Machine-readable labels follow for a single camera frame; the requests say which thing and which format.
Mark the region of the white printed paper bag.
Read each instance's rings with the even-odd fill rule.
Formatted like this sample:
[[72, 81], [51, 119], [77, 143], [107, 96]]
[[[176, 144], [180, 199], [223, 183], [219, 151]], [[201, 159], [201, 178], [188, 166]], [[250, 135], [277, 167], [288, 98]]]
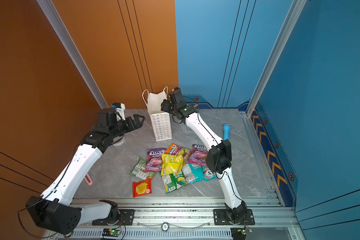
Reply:
[[148, 89], [142, 93], [142, 98], [150, 115], [157, 142], [170, 140], [172, 138], [170, 115], [161, 110], [161, 104], [164, 100], [167, 100], [167, 96], [168, 87], [165, 87], [163, 91], [158, 94], [151, 93]]

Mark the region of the orange Fox's candy bag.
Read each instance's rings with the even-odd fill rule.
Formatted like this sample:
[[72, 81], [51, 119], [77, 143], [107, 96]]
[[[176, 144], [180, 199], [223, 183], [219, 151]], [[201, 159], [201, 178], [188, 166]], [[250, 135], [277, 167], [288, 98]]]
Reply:
[[181, 147], [175, 143], [172, 143], [170, 147], [165, 151], [165, 154], [174, 155], [174, 156], [182, 156], [183, 157], [183, 165], [185, 165], [191, 155], [192, 151], [188, 148]]

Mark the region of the teal white snack packet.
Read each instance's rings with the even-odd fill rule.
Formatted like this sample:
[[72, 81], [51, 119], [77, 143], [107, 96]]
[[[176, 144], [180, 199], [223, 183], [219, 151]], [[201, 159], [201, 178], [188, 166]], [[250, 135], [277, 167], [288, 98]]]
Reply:
[[203, 166], [196, 164], [185, 164], [182, 167], [183, 175], [185, 176], [186, 183], [192, 184], [203, 181], [205, 179]]

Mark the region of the teal Fox's candy bag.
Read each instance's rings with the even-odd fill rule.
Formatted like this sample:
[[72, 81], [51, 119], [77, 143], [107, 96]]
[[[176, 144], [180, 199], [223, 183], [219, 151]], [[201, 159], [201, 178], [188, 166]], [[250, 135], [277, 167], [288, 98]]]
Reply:
[[207, 166], [203, 166], [203, 174], [206, 182], [217, 178], [216, 174], [213, 173]]

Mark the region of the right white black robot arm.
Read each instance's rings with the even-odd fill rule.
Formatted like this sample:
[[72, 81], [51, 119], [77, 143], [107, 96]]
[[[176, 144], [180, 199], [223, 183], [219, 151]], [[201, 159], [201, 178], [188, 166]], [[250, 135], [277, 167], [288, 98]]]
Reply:
[[208, 151], [207, 167], [216, 174], [223, 190], [228, 220], [234, 225], [242, 223], [247, 217], [248, 207], [233, 178], [231, 142], [223, 140], [211, 130], [198, 110], [186, 103], [180, 88], [174, 88], [169, 97], [169, 100], [163, 100], [161, 110], [175, 116], [201, 139]]

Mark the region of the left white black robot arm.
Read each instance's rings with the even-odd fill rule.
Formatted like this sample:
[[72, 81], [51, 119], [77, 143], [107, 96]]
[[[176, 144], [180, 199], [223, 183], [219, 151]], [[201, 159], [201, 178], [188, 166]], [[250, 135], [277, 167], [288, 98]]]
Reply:
[[123, 108], [102, 109], [97, 122], [83, 137], [73, 155], [56, 180], [39, 197], [30, 197], [26, 203], [36, 226], [70, 236], [81, 224], [100, 221], [114, 225], [121, 221], [118, 204], [100, 200], [83, 207], [71, 205], [74, 195], [94, 163], [106, 149], [115, 144], [116, 138], [143, 126], [145, 117], [134, 114], [125, 117]]

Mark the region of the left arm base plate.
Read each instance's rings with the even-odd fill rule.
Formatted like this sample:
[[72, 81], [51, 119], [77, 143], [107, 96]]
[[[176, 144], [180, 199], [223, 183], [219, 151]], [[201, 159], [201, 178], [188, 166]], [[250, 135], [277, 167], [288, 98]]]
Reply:
[[115, 212], [111, 212], [105, 219], [99, 219], [92, 221], [93, 226], [131, 226], [135, 217], [135, 210], [133, 209], [121, 209]]

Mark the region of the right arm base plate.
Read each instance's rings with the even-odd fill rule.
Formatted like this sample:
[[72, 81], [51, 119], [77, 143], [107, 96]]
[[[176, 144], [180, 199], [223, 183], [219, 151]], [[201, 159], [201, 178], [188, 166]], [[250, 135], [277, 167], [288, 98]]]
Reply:
[[251, 209], [246, 209], [242, 215], [237, 215], [227, 209], [214, 209], [214, 224], [216, 226], [223, 225], [247, 225], [254, 226], [255, 218]]

